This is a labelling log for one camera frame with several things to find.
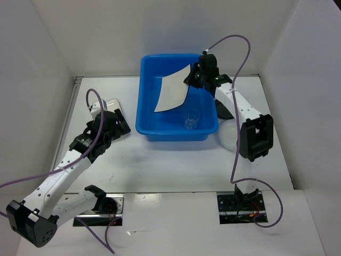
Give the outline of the small rectangular white plate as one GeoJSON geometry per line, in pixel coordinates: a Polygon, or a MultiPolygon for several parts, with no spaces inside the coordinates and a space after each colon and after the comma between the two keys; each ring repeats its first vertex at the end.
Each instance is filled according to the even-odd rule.
{"type": "Polygon", "coordinates": [[[120,103],[117,98],[105,99],[103,102],[104,102],[104,109],[106,111],[115,112],[117,109],[122,111],[120,107],[120,103]]]}

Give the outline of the large square white plate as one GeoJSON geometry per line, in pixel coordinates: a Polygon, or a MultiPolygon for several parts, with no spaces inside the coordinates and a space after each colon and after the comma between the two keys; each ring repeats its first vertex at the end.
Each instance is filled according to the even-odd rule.
{"type": "Polygon", "coordinates": [[[191,66],[187,65],[181,70],[165,76],[161,81],[161,90],[155,113],[175,109],[184,104],[189,86],[184,82],[191,71],[191,66]]]}

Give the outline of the clear plastic cup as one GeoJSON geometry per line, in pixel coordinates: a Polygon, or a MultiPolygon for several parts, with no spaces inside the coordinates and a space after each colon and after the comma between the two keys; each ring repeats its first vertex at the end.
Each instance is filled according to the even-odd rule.
{"type": "Polygon", "coordinates": [[[200,111],[195,108],[188,108],[183,113],[184,127],[187,130],[194,130],[197,127],[198,121],[200,120],[200,111]]]}

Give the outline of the white round bowl plate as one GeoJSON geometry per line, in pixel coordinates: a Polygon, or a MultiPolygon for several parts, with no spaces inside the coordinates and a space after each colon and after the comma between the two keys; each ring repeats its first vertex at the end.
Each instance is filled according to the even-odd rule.
{"type": "Polygon", "coordinates": [[[225,120],[218,129],[218,138],[220,143],[229,151],[237,151],[237,123],[235,119],[225,120]]]}

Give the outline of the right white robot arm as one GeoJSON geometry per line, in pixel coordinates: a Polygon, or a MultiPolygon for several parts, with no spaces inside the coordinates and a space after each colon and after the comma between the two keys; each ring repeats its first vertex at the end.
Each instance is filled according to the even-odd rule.
{"type": "Polygon", "coordinates": [[[184,83],[205,89],[236,119],[237,163],[233,165],[231,180],[234,184],[234,204],[238,210],[247,209],[258,196],[256,160],[264,157],[273,147],[273,118],[255,109],[237,89],[234,81],[220,74],[216,57],[203,51],[194,63],[184,83]]]}

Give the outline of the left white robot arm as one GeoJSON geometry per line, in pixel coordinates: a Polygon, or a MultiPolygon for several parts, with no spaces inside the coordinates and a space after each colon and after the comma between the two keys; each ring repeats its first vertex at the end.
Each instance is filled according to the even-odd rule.
{"type": "Polygon", "coordinates": [[[6,214],[12,230],[36,247],[51,241],[57,229],[86,211],[115,216],[119,203],[95,185],[84,188],[75,197],[60,201],[73,182],[105,153],[111,143],[130,133],[118,100],[109,103],[100,113],[99,103],[91,107],[92,121],[75,137],[64,158],[30,195],[21,201],[12,200],[6,214]]]}

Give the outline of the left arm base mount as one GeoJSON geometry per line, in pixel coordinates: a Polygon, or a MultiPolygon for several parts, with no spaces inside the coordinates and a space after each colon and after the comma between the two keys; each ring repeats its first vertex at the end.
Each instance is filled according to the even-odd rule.
{"type": "Polygon", "coordinates": [[[122,226],[124,199],[124,194],[107,194],[107,204],[99,212],[88,210],[77,217],[89,227],[105,227],[115,218],[112,226],[122,226]]]}

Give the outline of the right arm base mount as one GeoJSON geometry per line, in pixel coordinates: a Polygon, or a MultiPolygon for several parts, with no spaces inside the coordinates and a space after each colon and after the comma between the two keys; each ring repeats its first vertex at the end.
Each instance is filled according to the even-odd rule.
{"type": "Polygon", "coordinates": [[[263,195],[258,193],[256,199],[246,206],[238,206],[233,192],[217,193],[219,221],[221,225],[252,223],[267,223],[267,215],[263,195]]]}

